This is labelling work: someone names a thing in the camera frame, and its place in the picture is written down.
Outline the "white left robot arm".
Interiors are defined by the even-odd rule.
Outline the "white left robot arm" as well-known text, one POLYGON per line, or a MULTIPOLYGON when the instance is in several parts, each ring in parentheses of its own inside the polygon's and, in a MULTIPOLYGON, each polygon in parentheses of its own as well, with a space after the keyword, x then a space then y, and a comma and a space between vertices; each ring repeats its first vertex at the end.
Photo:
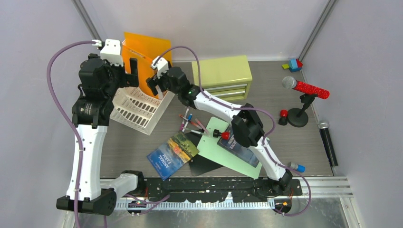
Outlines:
POLYGON ((97 54, 90 54, 80 65, 80 96, 72 107, 75 141, 72 179, 65 196, 57 199, 57 209, 109 216, 119 198, 145 193, 141 171, 123 171, 106 184, 100 182, 102 148, 114 110, 113 98, 119 88, 138 87, 137 59, 129 59, 130 72, 97 54))

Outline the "thick orange binder folder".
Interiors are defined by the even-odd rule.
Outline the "thick orange binder folder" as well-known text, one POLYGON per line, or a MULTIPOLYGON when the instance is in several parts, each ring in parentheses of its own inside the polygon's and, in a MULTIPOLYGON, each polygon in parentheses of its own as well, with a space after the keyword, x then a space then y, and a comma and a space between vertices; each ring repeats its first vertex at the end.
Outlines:
POLYGON ((145 93, 146 95, 162 100, 162 95, 153 95, 151 89, 148 87, 146 80, 152 76, 154 76, 154 71, 151 69, 150 65, 152 64, 152 60, 144 55, 141 52, 133 50, 126 45, 122 47, 122 57, 123 61, 126 64, 125 70, 128 73, 131 73, 130 68, 130 58, 137 59, 137 73, 138 73, 138 80, 139 80, 139 89, 145 93))

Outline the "Animal Farm blue book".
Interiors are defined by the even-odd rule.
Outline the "Animal Farm blue book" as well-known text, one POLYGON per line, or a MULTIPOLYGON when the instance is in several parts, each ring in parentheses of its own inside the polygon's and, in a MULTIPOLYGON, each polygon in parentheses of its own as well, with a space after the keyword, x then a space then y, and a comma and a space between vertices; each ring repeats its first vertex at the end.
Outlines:
POLYGON ((148 154, 147 159, 160 178, 166 180, 198 153, 196 145, 183 132, 178 132, 148 154))

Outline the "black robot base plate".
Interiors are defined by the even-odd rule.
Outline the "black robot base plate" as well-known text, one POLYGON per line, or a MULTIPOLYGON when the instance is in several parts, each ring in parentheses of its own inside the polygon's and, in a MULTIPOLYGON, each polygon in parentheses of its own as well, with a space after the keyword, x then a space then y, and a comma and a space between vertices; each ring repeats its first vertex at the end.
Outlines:
POLYGON ((300 181, 292 179, 285 190, 274 187, 274 181, 268 178, 252 179, 249 177, 203 177, 203 178, 147 178, 140 190, 128 194, 146 197, 150 201, 158 201, 169 195, 168 202, 195 203, 223 202, 227 197, 239 202, 263 202, 268 198, 284 196, 301 196, 303 194, 300 181))

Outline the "white plastic file rack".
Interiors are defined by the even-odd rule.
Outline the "white plastic file rack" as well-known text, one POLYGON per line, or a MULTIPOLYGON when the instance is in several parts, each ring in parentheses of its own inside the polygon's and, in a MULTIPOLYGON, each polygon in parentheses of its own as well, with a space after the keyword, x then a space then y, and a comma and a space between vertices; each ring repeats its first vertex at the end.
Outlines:
POLYGON ((113 99, 115 109, 110 119, 151 135, 173 98, 174 93, 169 91, 160 100, 146 95, 137 87, 119 88, 113 99))

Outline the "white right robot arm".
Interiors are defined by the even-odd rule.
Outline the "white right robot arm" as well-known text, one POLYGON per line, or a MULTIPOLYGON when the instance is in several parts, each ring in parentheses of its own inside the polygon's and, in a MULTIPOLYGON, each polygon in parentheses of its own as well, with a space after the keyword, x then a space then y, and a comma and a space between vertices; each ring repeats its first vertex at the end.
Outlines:
POLYGON ((272 180, 273 192, 283 195, 290 189, 292 173, 271 148, 258 116, 259 109, 251 104, 233 104, 209 94, 191 84, 180 67, 158 69, 154 66, 152 69, 155 75, 146 82, 154 95, 159 91, 170 91, 186 107, 206 111, 228 122, 235 141, 251 150, 262 164, 267 177, 272 180))

